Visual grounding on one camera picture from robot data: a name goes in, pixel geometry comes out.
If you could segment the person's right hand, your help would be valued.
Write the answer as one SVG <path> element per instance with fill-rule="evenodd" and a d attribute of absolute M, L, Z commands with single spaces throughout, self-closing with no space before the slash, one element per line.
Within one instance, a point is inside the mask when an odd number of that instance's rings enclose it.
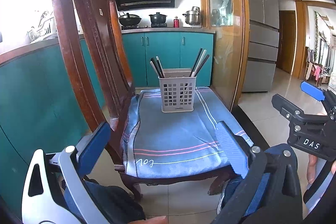
<path fill-rule="evenodd" d="M 309 155 L 309 162 L 307 164 L 307 182 L 309 184 L 312 184 L 315 180 L 315 175 L 316 175 L 316 166 L 318 163 L 319 158 L 314 156 L 314 155 Z M 331 173 L 335 174 L 336 171 L 336 162 L 333 162 L 331 166 Z"/>

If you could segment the person's left hand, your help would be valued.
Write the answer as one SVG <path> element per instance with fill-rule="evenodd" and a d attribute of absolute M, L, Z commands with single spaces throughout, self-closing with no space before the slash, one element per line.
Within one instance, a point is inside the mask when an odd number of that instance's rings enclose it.
<path fill-rule="evenodd" d="M 139 220 L 132 222 L 133 224 L 168 224 L 169 219 L 167 216 L 153 217 L 146 220 Z"/>

